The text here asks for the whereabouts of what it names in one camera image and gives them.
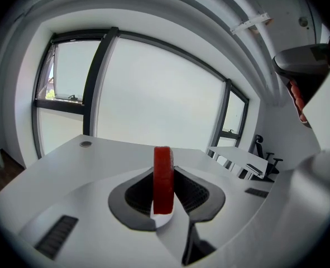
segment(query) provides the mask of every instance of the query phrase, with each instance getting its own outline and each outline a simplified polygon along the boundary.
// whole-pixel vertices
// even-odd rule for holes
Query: black window frame
[[[38,158],[42,158],[43,152],[40,144],[39,136],[39,126],[38,126],[38,116],[37,108],[46,108],[52,109],[55,111],[75,113],[83,116],[83,134],[94,136],[94,123],[95,123],[95,114],[96,114],[96,100],[100,94],[100,84],[102,75],[106,70],[106,66],[111,58],[113,47],[115,45],[116,38],[129,39],[133,41],[143,42],[152,46],[159,47],[161,49],[172,52],[173,54],[179,55],[197,66],[205,69],[207,72],[211,73],[213,76],[218,78],[220,81],[225,83],[225,90],[222,99],[221,111],[219,113],[218,123],[213,135],[211,146],[216,146],[220,137],[233,138],[236,139],[236,146],[239,145],[241,135],[243,133],[248,103],[249,100],[232,84],[232,81],[218,72],[216,69],[198,59],[196,56],[186,52],[185,50],[174,46],[170,43],[161,41],[159,39],[145,36],[139,33],[121,31],[117,27],[112,27],[110,29],[88,29],[80,31],[72,31],[66,33],[54,34],[42,56],[39,68],[37,70],[37,76],[34,86],[34,100],[32,103],[32,129],[34,133],[34,142],[37,151]],[[100,44],[95,52],[93,61],[90,65],[88,76],[84,86],[84,94],[82,103],[72,103],[72,102],[62,102],[58,100],[47,100],[47,99],[38,99],[39,87],[41,82],[44,82],[45,70],[49,70],[49,63],[51,62],[50,56],[51,51],[54,51],[54,47],[57,44],[62,44],[65,42],[73,41],[89,41],[89,40],[100,40]],[[223,132],[223,124],[227,113],[229,93],[233,92],[241,100],[245,102],[245,108],[243,112],[243,117],[241,121],[241,126],[239,134],[233,134],[229,132]]]

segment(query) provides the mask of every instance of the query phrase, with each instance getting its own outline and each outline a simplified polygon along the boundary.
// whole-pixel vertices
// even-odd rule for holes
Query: window
[[[79,134],[207,151],[238,145],[247,105],[229,79],[190,53],[113,27],[52,37],[32,125],[39,158]]]

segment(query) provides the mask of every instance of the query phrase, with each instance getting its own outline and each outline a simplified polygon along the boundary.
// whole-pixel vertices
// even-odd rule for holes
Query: red block
[[[170,147],[154,149],[154,214],[169,214],[174,206],[174,157]]]

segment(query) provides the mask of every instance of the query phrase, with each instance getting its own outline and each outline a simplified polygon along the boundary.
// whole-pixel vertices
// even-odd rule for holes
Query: chair backrest
[[[258,152],[258,157],[264,159],[263,154],[263,148],[261,147],[261,144],[263,142],[263,137],[260,135],[256,136],[255,145],[256,145],[256,151]]]

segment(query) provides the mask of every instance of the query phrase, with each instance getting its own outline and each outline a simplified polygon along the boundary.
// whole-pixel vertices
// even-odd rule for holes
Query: black chair
[[[262,146],[261,146],[261,143],[263,142],[263,140],[264,140],[264,139],[263,139],[262,136],[260,136],[260,135],[257,135],[257,136],[256,136],[256,140],[255,140],[256,150],[257,150],[257,153],[258,153],[258,157],[260,157],[260,158],[262,158],[262,159],[264,159],[263,148],[262,148]],[[265,158],[265,160],[269,160],[269,158],[270,158],[271,155],[274,155],[274,153],[267,152],[267,153],[266,153],[266,158]],[[268,176],[269,176],[270,174],[278,174],[278,173],[279,173],[278,169],[277,169],[275,166],[276,166],[276,164],[277,164],[278,162],[283,161],[283,159],[273,158],[273,160],[275,161],[274,164],[270,164],[270,163],[268,163],[268,165],[267,165],[267,167],[266,167],[266,171],[265,171],[264,179],[260,179],[260,178],[258,178],[257,176],[254,175],[254,176],[252,177],[252,180],[266,180],[266,181],[272,181],[272,180],[270,180],[270,179],[268,178]]]

